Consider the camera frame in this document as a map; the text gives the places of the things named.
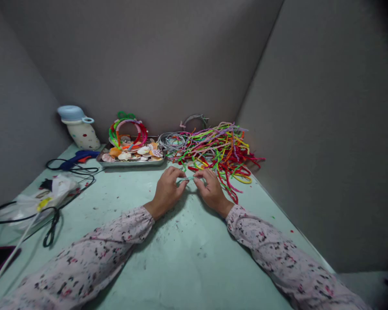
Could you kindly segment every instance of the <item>sleeve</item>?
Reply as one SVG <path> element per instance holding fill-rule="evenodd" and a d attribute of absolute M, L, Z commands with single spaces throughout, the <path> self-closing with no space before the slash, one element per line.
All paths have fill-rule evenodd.
<path fill-rule="evenodd" d="M 342 282 L 299 250 L 270 223 L 239 205 L 229 212 L 227 228 L 291 300 L 293 308 L 371 309 Z"/>
<path fill-rule="evenodd" d="M 96 228 L 25 277 L 0 309 L 72 309 L 95 298 L 145 240 L 154 220 L 139 207 Z"/>

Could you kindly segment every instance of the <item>white plastic bag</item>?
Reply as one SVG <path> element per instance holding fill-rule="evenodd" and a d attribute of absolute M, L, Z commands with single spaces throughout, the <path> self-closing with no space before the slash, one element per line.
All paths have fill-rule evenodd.
<path fill-rule="evenodd" d="M 15 204 L 0 210 L 0 220 L 18 220 L 34 215 L 38 211 L 39 204 L 47 198 L 51 199 L 44 208 L 58 207 L 67 195 L 77 187 L 78 183 L 72 178 L 72 176 L 70 176 L 69 173 L 61 173 L 53 179 L 52 191 L 41 190 L 36 193 L 35 196 L 17 196 L 17 202 Z M 35 221 L 35 225 L 39 224 L 53 212 L 54 210 L 52 209 L 43 211 Z M 28 225 L 28 220 L 9 224 L 9 226 L 12 226 L 18 231 L 20 230 L 21 232 L 24 232 Z"/>

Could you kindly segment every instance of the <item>table surface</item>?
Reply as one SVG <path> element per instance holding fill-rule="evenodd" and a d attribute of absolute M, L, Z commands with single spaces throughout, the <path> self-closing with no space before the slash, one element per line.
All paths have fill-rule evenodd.
<path fill-rule="evenodd" d="M 71 145 L 59 158 L 72 158 L 76 151 L 78 148 Z M 169 165 L 172 163 L 159 167 L 111 168 L 96 174 L 96 183 L 62 210 L 52 247 L 42 246 L 49 224 L 22 243 L 20 256 L 0 280 L 0 298 L 62 248 L 115 219 L 122 211 L 150 201 L 156 182 Z M 83 166 L 100 167 L 95 159 Z M 46 169 L 22 193 L 35 194 L 40 183 L 54 175 L 57 175 L 55 171 Z M 239 204 L 272 223 L 333 272 L 254 177 L 248 185 L 234 179 L 233 182 L 244 191 L 238 194 Z M 85 309 L 124 306 L 141 310 L 291 309 L 270 278 L 249 252 L 231 238 L 224 221 L 207 208 L 196 190 L 191 181 L 173 211 L 154 225 L 119 276 L 85 305 Z M 15 245 L 20 237 L 14 228 L 0 225 L 0 246 Z"/>

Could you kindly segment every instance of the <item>glue gun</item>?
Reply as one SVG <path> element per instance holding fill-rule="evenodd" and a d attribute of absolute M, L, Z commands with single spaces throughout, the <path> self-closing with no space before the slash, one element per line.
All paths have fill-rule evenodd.
<path fill-rule="evenodd" d="M 81 159 L 96 158 L 99 152 L 95 151 L 77 151 L 76 156 L 69 159 L 59 166 L 60 170 L 69 171 L 73 168 L 74 163 L 78 162 Z"/>

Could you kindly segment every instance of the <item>polka dot thermos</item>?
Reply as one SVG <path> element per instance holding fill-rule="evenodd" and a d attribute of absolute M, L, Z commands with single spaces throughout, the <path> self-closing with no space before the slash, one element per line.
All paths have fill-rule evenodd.
<path fill-rule="evenodd" d="M 96 150 L 100 142 L 92 127 L 93 118 L 86 117 L 80 107 L 63 105 L 57 109 L 62 122 L 67 125 L 70 136 L 82 150 Z"/>

